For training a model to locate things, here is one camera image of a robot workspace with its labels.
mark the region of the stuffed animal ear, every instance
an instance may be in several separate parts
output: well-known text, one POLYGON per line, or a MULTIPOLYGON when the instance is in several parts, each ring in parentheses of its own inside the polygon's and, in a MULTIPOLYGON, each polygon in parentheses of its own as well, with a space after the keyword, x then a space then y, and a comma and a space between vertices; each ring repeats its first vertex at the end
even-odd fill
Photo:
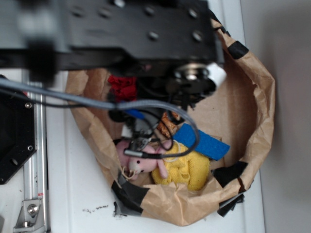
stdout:
POLYGON ((169 176, 167 173, 167 169, 164 165, 163 159, 157 159, 157 165, 159 167, 159 171, 160 171, 160 175, 163 179, 167 179, 167 177, 169 176))
MULTIPOLYGON (((172 145, 172 141, 171 140, 167 140, 163 143, 163 147, 164 148, 170 148, 172 145)), ((156 150, 157 154, 165 154, 167 152, 167 150, 163 149, 162 147, 158 147, 158 149, 156 150)))

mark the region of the pink stuffed toy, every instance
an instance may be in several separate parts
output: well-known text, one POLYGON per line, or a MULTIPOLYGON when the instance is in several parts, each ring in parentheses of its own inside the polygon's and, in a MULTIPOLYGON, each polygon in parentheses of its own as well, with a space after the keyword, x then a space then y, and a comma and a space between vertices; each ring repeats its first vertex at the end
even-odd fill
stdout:
MULTIPOLYGON (((163 179, 167 178, 168 173, 164 166, 163 159, 143 159, 125 155, 124 149, 128 148, 128 146, 129 142, 122 140, 116 145, 116 148, 121 167, 124 168, 125 172, 129 172, 130 174, 133 173, 133 175, 130 177, 131 180, 136 180, 141 172, 151 172, 157 167, 159 167, 161 177, 163 179)), ((143 151, 149 154, 156 153, 156 150, 149 145, 147 145, 143 151)))

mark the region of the plush toy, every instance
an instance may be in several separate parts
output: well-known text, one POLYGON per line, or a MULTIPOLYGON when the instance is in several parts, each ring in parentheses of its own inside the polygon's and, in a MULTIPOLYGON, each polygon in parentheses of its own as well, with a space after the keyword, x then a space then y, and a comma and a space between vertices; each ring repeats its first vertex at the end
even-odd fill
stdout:
MULTIPOLYGON (((164 147, 168 148, 171 141, 164 143, 164 147)), ((157 150, 157 153, 175 154, 186 151, 188 148, 177 141, 171 150, 165 151, 162 148, 157 150)), ((164 166, 168 171, 167 178, 160 175, 160 170, 155 169, 151 175, 156 184, 186 183, 188 190, 200 190, 207 181, 209 171, 209 159, 196 152, 192 151, 189 154, 164 160, 164 166)))
MULTIPOLYGON (((128 179, 136 180, 141 172, 151 172, 156 168, 158 168, 159 175, 163 179, 167 178, 168 173, 164 166, 163 159, 142 159, 125 155, 124 149, 128 148, 128 146, 129 142, 125 140, 120 141, 116 145, 121 167, 124 172, 127 172, 130 175, 128 179)), ((143 151, 150 154, 156 153, 156 150, 149 145, 147 145, 143 151)))

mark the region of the blue tape strip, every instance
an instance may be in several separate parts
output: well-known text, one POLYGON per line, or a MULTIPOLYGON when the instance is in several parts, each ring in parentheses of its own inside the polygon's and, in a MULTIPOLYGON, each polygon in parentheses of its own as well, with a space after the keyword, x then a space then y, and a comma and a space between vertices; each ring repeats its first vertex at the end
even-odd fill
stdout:
MULTIPOLYGON (((227 154, 230 149, 229 145, 209 136, 201 130, 199 130, 199 133, 201 140, 199 145, 195 148, 196 152, 214 160, 220 160, 227 154)), ((191 126, 183 124, 173 136, 173 139, 184 144, 186 147, 190 147, 195 141, 195 136, 191 126)))

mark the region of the gray cable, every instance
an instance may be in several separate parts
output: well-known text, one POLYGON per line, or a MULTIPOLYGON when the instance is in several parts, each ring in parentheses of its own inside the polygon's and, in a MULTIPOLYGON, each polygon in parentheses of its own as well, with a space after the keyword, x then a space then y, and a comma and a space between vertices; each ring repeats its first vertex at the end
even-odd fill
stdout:
MULTIPOLYGON (((194 150, 200 141, 200 134, 199 134, 198 128, 194 120, 187 114, 186 111, 170 103, 162 102, 159 100, 137 100, 137 101, 132 101, 132 102, 124 102, 124 103, 110 103, 110 102, 105 102, 105 101, 93 100, 93 99, 89 99, 86 97, 75 96, 75 95, 68 94, 68 93, 51 91, 51 90, 47 90, 44 88, 27 85, 24 83, 13 82, 7 79, 0 79, 0 86, 8 88, 8 89, 13 89, 13 90, 33 92, 33 93, 41 94, 44 96, 72 101, 75 103, 83 104, 85 106, 99 108, 99 109, 106 109, 106 110, 128 110, 128 109, 145 109, 145 108, 161 108, 161 109, 170 110, 170 111, 176 112, 177 114, 180 115, 181 118, 188 121, 188 123, 191 125, 193 129, 193 132, 195 135, 195 141, 194 141, 194 144, 189 148, 190 151, 194 150)), ((184 153, 180 153, 180 154, 170 154, 170 156, 171 157, 181 156, 181 154, 182 156, 185 155, 184 153)))

